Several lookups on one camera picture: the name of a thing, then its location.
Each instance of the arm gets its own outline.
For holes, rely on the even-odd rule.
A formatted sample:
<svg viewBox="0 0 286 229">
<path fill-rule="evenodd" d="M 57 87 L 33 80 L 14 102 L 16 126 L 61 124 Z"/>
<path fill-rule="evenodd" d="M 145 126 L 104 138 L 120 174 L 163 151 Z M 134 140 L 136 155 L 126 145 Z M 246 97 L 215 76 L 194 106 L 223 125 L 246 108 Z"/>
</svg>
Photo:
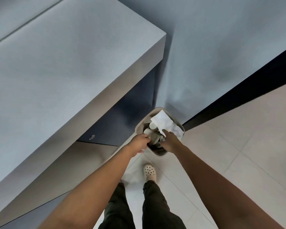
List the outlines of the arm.
<svg viewBox="0 0 286 229">
<path fill-rule="evenodd" d="M 219 229 L 283 229 L 240 189 L 192 153 L 172 132 L 163 132 L 166 140 L 161 145 L 176 155 Z"/>
<path fill-rule="evenodd" d="M 93 228 L 132 157 L 146 148 L 146 134 L 135 136 L 110 160 L 82 181 L 38 229 Z"/>
</svg>

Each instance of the paper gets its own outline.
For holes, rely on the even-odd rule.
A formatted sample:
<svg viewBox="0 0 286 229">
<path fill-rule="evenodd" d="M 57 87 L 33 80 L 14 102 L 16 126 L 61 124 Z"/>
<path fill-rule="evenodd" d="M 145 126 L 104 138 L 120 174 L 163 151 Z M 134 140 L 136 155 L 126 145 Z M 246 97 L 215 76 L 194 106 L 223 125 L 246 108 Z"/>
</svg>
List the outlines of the paper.
<svg viewBox="0 0 286 229">
<path fill-rule="evenodd" d="M 152 117 L 151 121 L 158 127 L 160 133 L 164 136 L 165 133 L 162 130 L 166 129 L 169 132 L 173 132 L 179 140 L 182 139 L 182 129 L 178 125 L 176 125 L 163 110 L 161 110 L 157 115 Z"/>
</svg>

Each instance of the pants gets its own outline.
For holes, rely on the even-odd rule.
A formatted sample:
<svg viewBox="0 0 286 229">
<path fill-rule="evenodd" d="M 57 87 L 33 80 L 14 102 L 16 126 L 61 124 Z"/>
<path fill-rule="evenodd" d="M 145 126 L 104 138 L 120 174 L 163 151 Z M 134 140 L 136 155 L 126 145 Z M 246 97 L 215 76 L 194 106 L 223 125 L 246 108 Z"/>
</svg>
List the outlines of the pants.
<svg viewBox="0 0 286 229">
<path fill-rule="evenodd" d="M 179 216 L 170 212 L 170 208 L 153 181 L 148 181 L 143 187 L 144 204 L 142 226 L 143 229 L 186 229 Z M 104 221 L 99 229 L 135 229 L 132 213 L 126 200 L 125 187 L 119 183 L 112 194 L 105 209 Z"/>
</svg>

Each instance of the black baseboard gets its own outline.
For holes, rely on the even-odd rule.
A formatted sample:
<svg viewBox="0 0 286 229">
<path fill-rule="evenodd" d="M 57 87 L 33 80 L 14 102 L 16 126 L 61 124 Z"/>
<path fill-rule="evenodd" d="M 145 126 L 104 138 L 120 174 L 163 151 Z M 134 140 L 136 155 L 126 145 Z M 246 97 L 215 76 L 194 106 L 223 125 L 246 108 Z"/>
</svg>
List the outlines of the black baseboard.
<svg viewBox="0 0 286 229">
<path fill-rule="evenodd" d="M 183 124 L 190 130 L 286 84 L 286 51 Z"/>
</svg>

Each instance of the person's left hand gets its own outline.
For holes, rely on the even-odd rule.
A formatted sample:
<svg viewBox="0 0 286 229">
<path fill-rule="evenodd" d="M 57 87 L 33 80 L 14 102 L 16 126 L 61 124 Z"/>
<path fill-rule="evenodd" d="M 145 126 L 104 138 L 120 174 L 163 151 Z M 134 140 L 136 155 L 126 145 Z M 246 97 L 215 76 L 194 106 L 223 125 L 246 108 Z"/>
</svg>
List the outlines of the person's left hand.
<svg viewBox="0 0 286 229">
<path fill-rule="evenodd" d="M 128 146 L 132 157 L 134 157 L 137 153 L 140 153 L 146 149 L 149 141 L 150 138 L 147 134 L 139 134 L 134 136 L 126 146 Z"/>
</svg>

